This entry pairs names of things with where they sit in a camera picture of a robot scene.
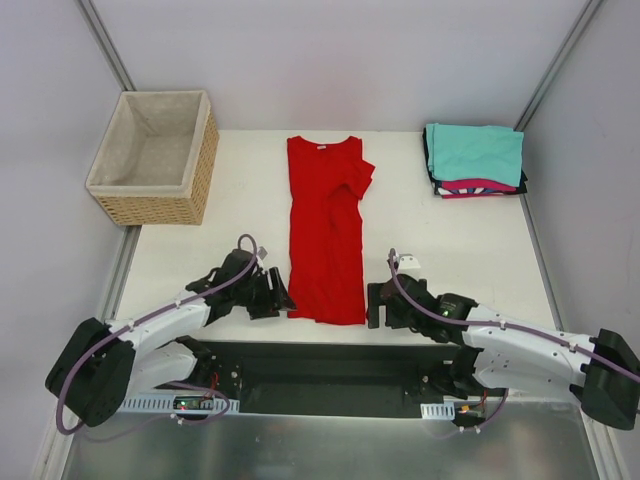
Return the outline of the red t shirt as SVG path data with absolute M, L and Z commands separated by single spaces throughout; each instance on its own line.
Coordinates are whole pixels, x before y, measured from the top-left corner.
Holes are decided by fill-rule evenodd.
M 291 318 L 351 326 L 366 321 L 363 219 L 359 205 L 375 166 L 363 142 L 287 140 L 290 210 Z

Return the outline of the pink t shirt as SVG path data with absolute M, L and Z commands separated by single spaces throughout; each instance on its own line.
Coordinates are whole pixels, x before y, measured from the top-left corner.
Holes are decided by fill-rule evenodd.
M 465 179 L 434 183 L 435 194 L 443 198 L 503 196 L 517 193 L 517 188 L 486 179 Z

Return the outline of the wicker basket with cloth liner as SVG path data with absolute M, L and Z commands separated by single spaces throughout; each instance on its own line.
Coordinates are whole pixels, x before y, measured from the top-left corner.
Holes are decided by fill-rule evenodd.
M 119 226 L 199 225 L 218 142 L 206 91 L 123 92 L 86 188 Z

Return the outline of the black t shirt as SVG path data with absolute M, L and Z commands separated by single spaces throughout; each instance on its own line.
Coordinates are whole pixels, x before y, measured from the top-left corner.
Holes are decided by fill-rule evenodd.
M 434 176 L 433 167 L 429 163 L 429 161 L 431 160 L 431 155 L 430 155 L 430 150 L 429 150 L 429 146 L 428 146 L 427 128 L 426 127 L 424 127 L 423 130 L 422 130 L 422 145 L 423 145 L 423 151 L 424 151 L 427 175 L 428 175 L 428 178 L 430 180 L 430 183 L 431 183 L 431 185 L 433 187 L 433 191 L 434 191 L 434 194 L 435 194 L 434 183 L 439 179 L 437 179 Z M 521 171 L 519 184 L 517 186 L 513 186 L 513 187 L 517 188 L 517 193 L 516 194 L 511 194 L 511 195 L 503 195 L 503 196 L 519 196 L 519 195 L 525 194 L 527 192 L 527 186 L 526 186 L 526 182 L 527 181 L 528 181 L 528 177 L 526 176 L 524 171 Z

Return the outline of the teal t shirt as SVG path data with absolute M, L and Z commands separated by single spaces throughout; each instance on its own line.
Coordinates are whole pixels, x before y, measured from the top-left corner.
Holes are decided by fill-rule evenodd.
M 439 181 L 490 180 L 517 187 L 524 134 L 503 126 L 430 123 L 425 127 L 428 171 Z

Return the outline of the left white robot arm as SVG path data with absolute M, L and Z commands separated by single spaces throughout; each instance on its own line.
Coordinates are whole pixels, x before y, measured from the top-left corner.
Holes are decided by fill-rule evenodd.
M 56 399 L 56 426 L 71 411 L 81 426 L 106 422 L 129 398 L 159 386 L 202 389 L 207 397 L 220 382 L 213 352 L 196 332 L 236 307 L 252 320 L 296 310 L 278 268 L 264 268 L 259 255 L 236 248 L 219 267 L 188 283 L 170 304 L 137 320 L 81 322 L 45 380 Z

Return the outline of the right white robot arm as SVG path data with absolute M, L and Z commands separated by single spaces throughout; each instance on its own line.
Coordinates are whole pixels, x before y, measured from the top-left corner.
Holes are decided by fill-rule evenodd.
M 639 358 L 624 338 L 539 329 L 454 293 L 432 295 L 424 279 L 399 274 L 367 286 L 369 327 L 408 329 L 457 350 L 427 383 L 466 399 L 510 390 L 578 406 L 608 427 L 631 431 L 639 409 Z

